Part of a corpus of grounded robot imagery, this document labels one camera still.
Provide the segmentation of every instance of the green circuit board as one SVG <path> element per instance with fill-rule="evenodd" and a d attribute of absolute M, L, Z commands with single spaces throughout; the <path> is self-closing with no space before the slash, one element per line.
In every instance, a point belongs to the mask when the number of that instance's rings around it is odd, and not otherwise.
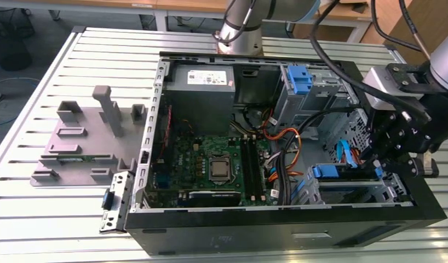
<path fill-rule="evenodd" d="M 264 153 L 269 151 L 269 143 L 259 140 L 256 143 L 260 163 L 263 167 Z M 211 163 L 219 160 L 229 161 L 231 178 L 227 181 L 211 180 Z M 268 205 L 265 201 L 251 201 L 245 196 L 244 168 L 241 163 L 240 138 L 237 137 L 177 137 L 173 146 L 173 164 L 169 175 L 159 175 L 161 185 L 156 190 L 157 200 L 165 208 L 181 207 L 177 193 L 192 191 L 236 191 L 241 193 L 240 205 Z"/>

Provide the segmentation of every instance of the slatted aluminum table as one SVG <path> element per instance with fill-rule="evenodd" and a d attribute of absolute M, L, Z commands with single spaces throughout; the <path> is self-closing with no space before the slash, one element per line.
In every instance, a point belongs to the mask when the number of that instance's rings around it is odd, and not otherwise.
<path fill-rule="evenodd" d="M 267 56 L 316 59 L 308 41 L 264 38 Z M 372 66 L 403 62 L 381 45 L 323 42 L 337 60 Z M 215 53 L 211 35 L 87 28 L 73 32 L 0 146 L 0 262 L 144 260 L 196 262 L 192 256 L 151 257 L 128 234 L 100 235 L 104 189 L 40 189 L 32 171 L 57 123 L 63 100 L 96 106 L 93 86 L 112 86 L 120 107 L 149 104 L 160 51 Z M 435 153 L 441 170 L 428 180 L 448 215 L 448 141 Z M 448 219 L 396 234 L 365 248 L 199 255 L 208 262 L 447 262 Z"/>

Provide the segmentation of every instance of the black wire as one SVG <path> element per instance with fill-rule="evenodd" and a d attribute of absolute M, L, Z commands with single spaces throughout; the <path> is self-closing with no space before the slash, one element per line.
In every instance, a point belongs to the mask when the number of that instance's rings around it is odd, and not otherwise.
<path fill-rule="evenodd" d="M 192 19 L 193 19 L 193 17 L 191 17 L 189 19 L 184 19 L 184 18 L 181 18 L 183 21 L 189 21 L 189 20 L 192 20 Z"/>
<path fill-rule="evenodd" d="M 329 108 L 327 110 L 319 111 L 317 113 L 315 113 L 313 115 L 311 115 L 305 121 L 300 124 L 300 126 L 297 127 L 297 131 L 299 134 L 301 135 L 301 133 L 305 131 L 305 129 L 316 122 L 316 120 L 319 118 L 321 118 L 323 116 L 331 114 L 331 113 L 349 113 L 352 111 L 355 111 L 355 109 L 361 108 L 360 105 L 352 105 L 351 107 L 336 107 L 336 108 Z M 293 143 L 295 140 L 295 134 L 292 134 L 292 137 L 288 139 L 284 148 L 288 149 L 291 144 Z"/>
<path fill-rule="evenodd" d="M 392 104 L 396 107 L 396 110 L 399 110 L 399 111 L 407 111 L 416 118 L 416 120 L 420 121 L 421 123 L 427 123 L 429 121 L 429 119 L 428 119 L 428 116 L 427 116 L 425 112 L 423 112 L 419 108 L 416 108 L 412 104 L 409 104 L 405 101 L 403 101 L 396 96 L 393 96 L 393 95 L 391 95 L 388 93 L 381 92 L 379 89 L 376 89 L 371 85 L 368 85 L 368 84 L 365 84 L 365 83 L 355 80 L 343 71 L 343 69 L 336 65 L 336 63 L 331 60 L 329 56 L 324 52 L 324 49 L 321 48 L 321 45 L 320 45 L 320 43 L 317 42 L 317 39 L 316 39 L 316 30 L 317 30 L 317 27 L 319 27 L 320 23 L 323 22 L 324 18 L 328 16 L 328 14 L 331 13 L 331 11 L 333 10 L 333 8 L 335 8 L 336 4 L 339 3 L 339 1 L 340 0 L 335 0 L 331 3 L 331 5 L 325 9 L 325 11 L 323 12 L 323 15 L 316 20 L 313 28 L 312 28 L 312 33 L 309 35 L 309 41 L 312 43 L 312 46 L 313 46 L 313 49 L 315 49 L 317 55 L 320 56 L 321 60 L 324 61 L 324 63 L 329 67 L 329 69 L 352 86 L 356 86 L 365 93 L 368 93 L 373 97 L 376 97 L 376 98 L 381 99 L 383 101 L 388 102 L 389 104 Z"/>
<path fill-rule="evenodd" d="M 256 128 L 256 126 L 253 126 L 252 121 L 249 120 L 249 117 L 248 117 L 248 106 L 244 108 L 243 116 L 244 116 L 244 120 L 245 120 L 249 128 L 252 129 L 252 131 L 255 131 L 256 134 L 260 135 L 261 134 L 260 130 Z"/>
<path fill-rule="evenodd" d="M 283 178 L 283 182 L 284 182 L 284 205 L 289 205 L 291 204 L 291 195 L 292 195 L 292 188 L 291 188 L 291 178 L 289 178 L 289 174 L 287 173 L 287 169 L 285 169 L 285 149 L 280 149 L 280 175 L 279 177 Z"/>
<path fill-rule="evenodd" d="M 200 27 L 201 27 L 201 25 L 203 25 L 203 23 L 204 23 L 205 20 L 207 20 L 207 18 L 203 18 L 203 21 L 201 21 L 200 25 L 197 26 L 197 28 L 193 28 L 192 30 L 200 29 Z"/>
<path fill-rule="evenodd" d="M 381 28 L 379 26 L 379 22 L 377 22 L 376 0 L 371 0 L 371 15 L 373 17 L 373 26 L 375 26 L 376 32 L 379 33 L 379 35 L 381 37 L 384 37 L 391 42 L 395 42 L 396 44 L 403 45 L 407 48 L 411 48 L 416 51 L 421 51 L 420 47 L 417 47 L 415 44 L 411 44 L 411 43 L 405 42 L 404 40 L 401 40 L 399 38 L 395 38 L 395 37 L 389 36 L 387 33 L 384 33 L 384 31 L 381 30 Z"/>
<path fill-rule="evenodd" d="M 249 6 L 248 11 L 249 11 L 251 9 L 253 9 L 255 4 L 256 4 L 256 1 L 257 1 L 257 0 L 252 0 L 252 5 Z M 228 11 L 231 10 L 231 8 L 232 8 L 232 6 L 233 6 L 233 3 L 235 3 L 235 0 L 232 1 L 231 5 L 229 5 L 229 7 L 228 7 L 228 9 L 227 9 L 227 11 L 225 11 L 225 15 L 224 15 L 224 18 L 225 18 L 225 19 L 227 19 Z M 217 38 L 216 34 L 212 34 L 212 37 L 215 38 L 215 40 L 216 40 L 217 42 L 220 42 L 220 43 L 223 43 L 223 44 L 229 44 L 229 43 L 232 43 L 235 40 L 237 40 L 237 38 L 241 36 L 241 34 L 243 34 L 244 31 L 245 31 L 247 26 L 248 26 L 248 22 L 244 23 L 244 24 L 241 25 L 241 28 L 240 28 L 239 32 L 235 34 L 235 36 L 233 36 L 231 39 L 221 39 L 221 38 Z"/>
<path fill-rule="evenodd" d="M 412 21 L 412 18 L 411 18 L 411 15 L 408 13 L 408 10 L 407 10 L 407 6 L 405 6 L 405 2 L 404 0 L 399 0 L 399 5 L 400 5 L 400 11 L 401 11 L 401 15 L 405 19 L 405 22 L 407 22 L 407 25 L 408 25 L 408 28 L 411 28 L 411 32 L 412 34 L 417 34 L 417 29 L 416 29 L 416 26 L 413 24 L 413 21 Z"/>
<path fill-rule="evenodd" d="M 280 155 L 276 159 L 276 172 L 279 175 L 279 199 L 277 199 L 277 205 L 284 205 L 285 203 L 285 178 L 283 177 L 283 170 L 284 165 L 280 165 Z"/>

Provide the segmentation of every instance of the power supply label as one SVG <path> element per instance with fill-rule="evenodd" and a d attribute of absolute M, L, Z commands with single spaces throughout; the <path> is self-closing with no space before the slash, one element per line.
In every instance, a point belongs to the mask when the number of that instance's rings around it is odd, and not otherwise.
<path fill-rule="evenodd" d="M 227 85 L 227 72 L 212 70 L 191 70 L 188 72 L 188 84 Z"/>

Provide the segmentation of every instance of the blue drive bay latch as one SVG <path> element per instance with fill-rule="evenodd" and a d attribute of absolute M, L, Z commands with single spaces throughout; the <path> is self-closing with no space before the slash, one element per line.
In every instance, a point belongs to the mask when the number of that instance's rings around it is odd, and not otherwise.
<path fill-rule="evenodd" d="M 313 86 L 312 75 L 305 66 L 288 66 L 289 79 L 293 84 L 293 92 L 297 95 L 305 95 Z"/>

